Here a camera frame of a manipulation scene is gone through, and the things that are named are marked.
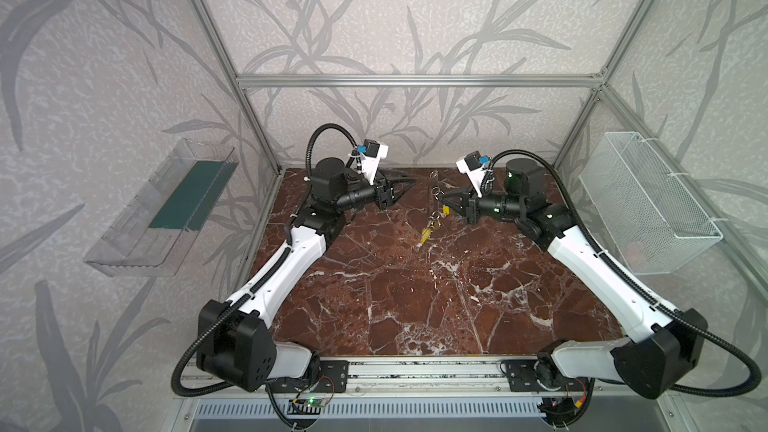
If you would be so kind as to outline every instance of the white wire mesh basket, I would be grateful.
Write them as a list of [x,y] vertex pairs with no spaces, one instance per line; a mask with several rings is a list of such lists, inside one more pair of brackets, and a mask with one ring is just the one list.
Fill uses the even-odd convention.
[[637,132],[606,133],[579,178],[635,274],[668,274],[723,237]]

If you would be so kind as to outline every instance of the marble table surface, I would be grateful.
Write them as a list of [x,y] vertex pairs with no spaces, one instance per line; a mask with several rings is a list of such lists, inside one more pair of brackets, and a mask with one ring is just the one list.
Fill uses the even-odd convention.
[[[534,354],[559,339],[621,336],[586,286],[514,224],[481,218],[467,226],[450,214],[420,245],[429,207],[437,207],[429,195],[435,169],[398,170],[416,185],[397,205],[384,212],[368,205],[344,227],[283,303],[275,341],[325,356]],[[468,185],[455,169],[437,170],[444,191]],[[283,242],[303,177],[302,168],[286,170],[253,273]],[[549,199],[560,202],[547,179]]]

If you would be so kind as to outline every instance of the leaf pattern wallpaper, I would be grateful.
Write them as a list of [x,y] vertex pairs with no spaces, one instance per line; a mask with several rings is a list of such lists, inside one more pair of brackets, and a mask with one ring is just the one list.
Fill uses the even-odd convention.
[[[599,72],[637,0],[206,0],[239,73]],[[250,90],[282,163],[339,122],[394,163],[511,145],[554,157],[585,90]],[[343,149],[319,142],[316,156]]]
[[[187,0],[0,0],[0,80],[0,430],[158,430],[276,175]],[[84,264],[181,138],[240,164],[178,273]]]
[[[611,79],[763,258],[768,258],[767,77],[768,0],[661,0]],[[594,128],[609,114],[599,106],[578,143],[591,144]],[[619,122],[613,130],[620,130]],[[574,177],[587,156],[575,147],[562,167],[577,195]],[[588,199],[579,208],[589,213]],[[644,281],[678,307],[702,312],[711,330],[768,368],[766,304],[720,247],[672,274]],[[741,380],[743,370],[738,360],[705,345],[686,380],[698,387],[727,387]],[[768,420],[765,385],[733,399],[683,398],[702,431],[757,431]]]

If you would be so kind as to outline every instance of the yellow tag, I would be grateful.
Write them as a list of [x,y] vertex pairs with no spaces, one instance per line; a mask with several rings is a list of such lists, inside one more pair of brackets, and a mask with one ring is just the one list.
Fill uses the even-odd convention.
[[432,235],[432,229],[427,227],[422,231],[422,244],[429,240],[429,236]]

